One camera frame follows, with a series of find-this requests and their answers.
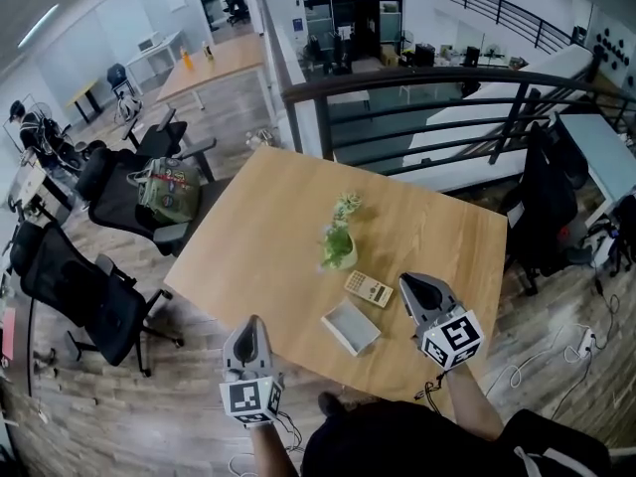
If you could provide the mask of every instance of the person's arm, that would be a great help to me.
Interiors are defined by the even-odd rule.
[[[298,477],[273,424],[249,429],[258,477]]]
[[[481,392],[470,369],[465,364],[446,374],[450,398],[457,424],[486,440],[496,440],[504,430],[497,410]]]

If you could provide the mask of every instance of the black railing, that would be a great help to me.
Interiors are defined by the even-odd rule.
[[[578,78],[590,76],[587,70],[581,72]],[[468,98],[452,99],[444,101],[432,101],[419,104],[399,105],[396,107],[377,111],[366,111],[342,117],[332,117],[329,111],[328,99],[330,95],[371,90],[374,88],[398,87],[402,85],[421,85],[429,83],[458,83],[467,80],[481,82],[514,83],[518,86],[514,97],[494,98]],[[545,91],[544,96],[532,91],[533,86],[549,86],[553,89]],[[599,95],[607,95],[618,100],[618,105],[598,103]],[[618,115],[609,120],[615,130],[619,130],[619,123],[626,122],[625,113],[636,111],[636,99],[626,92],[610,91],[598,88],[578,79],[565,79],[537,73],[528,73],[512,70],[490,70],[482,68],[398,68],[388,69],[372,73],[340,76],[322,79],[291,86],[282,94],[283,101],[288,109],[293,109],[295,103],[306,100],[314,100],[316,115],[320,133],[321,150],[323,158],[334,160],[334,152],[343,149],[360,146],[368,143],[391,140],[400,136],[407,136],[421,132],[432,132],[452,128],[467,128],[467,136],[449,142],[435,143],[431,145],[407,148],[399,151],[387,151],[367,155],[360,159],[342,161],[350,166],[369,167],[375,163],[382,163],[391,159],[398,159],[413,154],[421,154],[443,150],[448,148],[466,147],[462,152],[451,157],[437,160],[424,160],[418,164],[391,167],[377,171],[384,175],[397,175],[424,168],[431,168],[442,164],[465,161],[479,157],[490,157],[490,164],[494,164],[500,154],[522,150],[527,147],[525,138],[530,134],[529,125],[536,121],[545,124],[549,120],[548,113],[556,105],[576,108],[582,112],[599,112],[601,109],[618,110]],[[429,109],[441,109],[455,106],[507,104],[510,109],[507,114],[492,118],[479,118],[444,122],[432,125],[422,124],[417,127],[385,132],[378,135],[364,135],[347,138],[346,142],[334,143],[332,139],[332,127],[348,122],[365,119],[376,119],[383,116],[423,111]],[[481,135],[470,136],[469,128],[479,125],[493,125],[490,132],[481,131]]]
[[[548,54],[572,43],[571,35],[507,0],[450,0],[512,30]]]

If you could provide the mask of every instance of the power strip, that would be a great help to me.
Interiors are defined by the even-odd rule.
[[[585,334],[583,334],[583,339],[581,339],[580,345],[578,345],[578,355],[581,359],[586,359],[589,352],[592,351],[593,341],[594,333],[591,329],[586,329]]]

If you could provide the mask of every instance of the ceiling light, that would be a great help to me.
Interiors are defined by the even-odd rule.
[[[38,23],[36,23],[35,26],[31,30],[29,30],[29,33],[26,36],[24,36],[24,39],[22,41],[20,41],[20,44],[18,45],[18,48],[22,48],[24,46],[24,44],[29,39],[31,39],[31,37],[38,31],[38,29],[42,25],[44,25],[44,22],[47,21],[54,12],[56,12],[58,7],[60,7],[60,4],[54,5],[51,9],[49,9],[47,14],[45,14],[42,18],[40,18],[40,21],[38,21]]]

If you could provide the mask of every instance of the person's hand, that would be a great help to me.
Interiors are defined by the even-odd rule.
[[[20,166],[26,166],[33,159],[35,153],[36,152],[33,147],[29,147],[22,152],[22,156],[20,157]]]

